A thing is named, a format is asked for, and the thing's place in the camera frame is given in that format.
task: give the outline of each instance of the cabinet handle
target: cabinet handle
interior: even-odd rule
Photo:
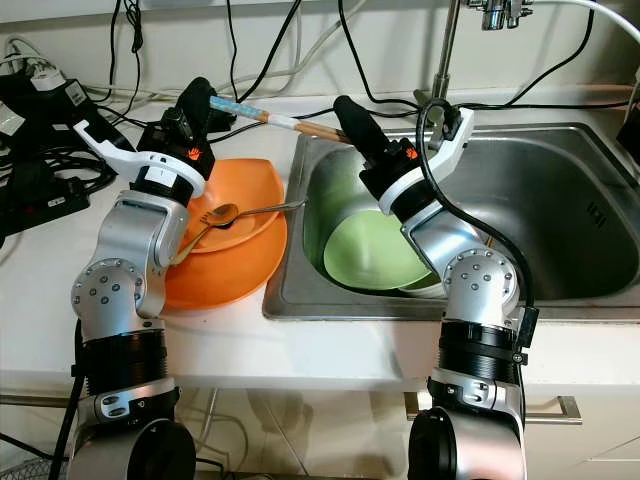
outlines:
[[[582,425],[582,415],[575,397],[559,395],[556,399],[562,413],[528,412],[525,423],[530,425]],[[407,411],[407,420],[415,420],[420,410],[430,408],[430,405],[421,404],[421,400],[418,392],[405,392],[404,406]]]

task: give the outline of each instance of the white wall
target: white wall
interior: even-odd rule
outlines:
[[[437,69],[448,0],[370,0],[352,21],[372,89],[411,91],[429,87]],[[640,24],[636,0],[605,1]],[[280,28],[289,3],[234,6],[239,44],[236,75],[255,73]],[[337,17],[335,1],[304,3],[303,52]],[[452,60],[451,88],[509,87],[526,82],[566,57],[580,43],[587,11],[575,6],[534,5],[534,15],[516,30],[482,32],[481,14],[464,8]],[[108,72],[109,15],[0,24],[0,41],[9,33],[27,36],[70,76],[105,83]],[[155,10],[143,13],[144,84],[184,86],[195,75],[214,85],[228,80],[231,42],[223,7]],[[131,29],[121,19],[118,83],[132,84],[135,62],[129,53]],[[292,57],[289,35],[275,66]],[[640,48],[608,19],[597,16],[587,50],[555,73],[547,84],[627,84],[640,63]],[[276,88],[284,80],[268,84]],[[363,91],[341,32],[290,90],[294,95]]]

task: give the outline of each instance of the faucet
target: faucet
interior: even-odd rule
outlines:
[[[469,8],[483,12],[482,30],[502,30],[505,19],[507,20],[507,28],[516,28],[520,24],[520,17],[526,17],[533,13],[533,10],[526,7],[531,5],[533,0],[451,0],[444,41],[442,42],[440,66],[433,78],[432,96],[434,98],[445,98],[447,95],[451,51],[453,50],[453,40],[456,36],[458,14],[462,2],[465,2]],[[414,95],[420,103],[424,103],[423,100],[426,100],[424,94],[419,90]]]

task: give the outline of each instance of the orange logo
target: orange logo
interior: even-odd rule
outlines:
[[[195,162],[200,158],[200,153],[200,149],[194,147],[187,152],[187,156]]]

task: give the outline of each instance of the chopsticks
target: chopsticks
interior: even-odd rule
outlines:
[[[222,110],[223,112],[252,118],[269,125],[275,125],[289,130],[296,130],[307,135],[315,135],[317,137],[326,138],[327,140],[333,140],[334,142],[351,143],[351,140],[347,138],[344,132],[337,128],[327,127],[325,125],[307,122],[305,120],[298,120],[297,118],[286,117],[276,113],[270,113],[266,110],[242,105],[213,95],[211,96],[209,104],[211,108],[215,108],[216,110]]]

